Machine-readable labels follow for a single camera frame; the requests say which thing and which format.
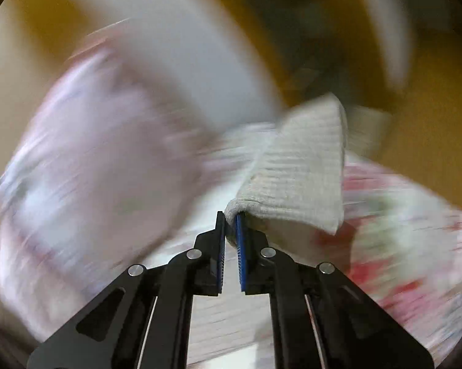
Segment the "beige cable knit sweater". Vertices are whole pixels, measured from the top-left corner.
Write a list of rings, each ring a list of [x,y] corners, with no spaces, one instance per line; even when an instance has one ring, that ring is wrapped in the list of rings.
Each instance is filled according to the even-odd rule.
[[[381,109],[344,108],[331,93],[293,108],[227,205],[227,222],[234,223],[243,212],[334,234],[343,221],[345,156],[349,152],[372,155],[390,119]]]

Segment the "floral bed sheet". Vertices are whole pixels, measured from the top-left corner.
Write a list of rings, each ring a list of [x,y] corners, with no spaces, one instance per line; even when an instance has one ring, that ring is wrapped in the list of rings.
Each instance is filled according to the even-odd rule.
[[[441,364],[462,338],[462,212],[353,153],[345,163],[345,222],[336,235],[284,222],[253,225],[298,262],[333,263]],[[241,293],[232,247],[224,275],[221,296],[193,303],[189,367],[274,367],[268,299]]]

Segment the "right floral pillow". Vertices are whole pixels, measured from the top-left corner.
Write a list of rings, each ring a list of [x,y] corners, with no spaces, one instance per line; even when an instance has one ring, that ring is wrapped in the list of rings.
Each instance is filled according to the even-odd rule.
[[[67,60],[0,178],[0,299],[34,339],[171,235],[212,179],[206,145],[110,30]]]

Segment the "wooden headboard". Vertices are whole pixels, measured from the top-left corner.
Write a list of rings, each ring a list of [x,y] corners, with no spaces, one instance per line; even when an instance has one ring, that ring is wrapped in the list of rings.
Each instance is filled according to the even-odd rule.
[[[27,0],[47,59],[119,22],[143,79],[214,130],[324,93],[356,152],[462,208],[462,33],[412,23],[416,0]]]

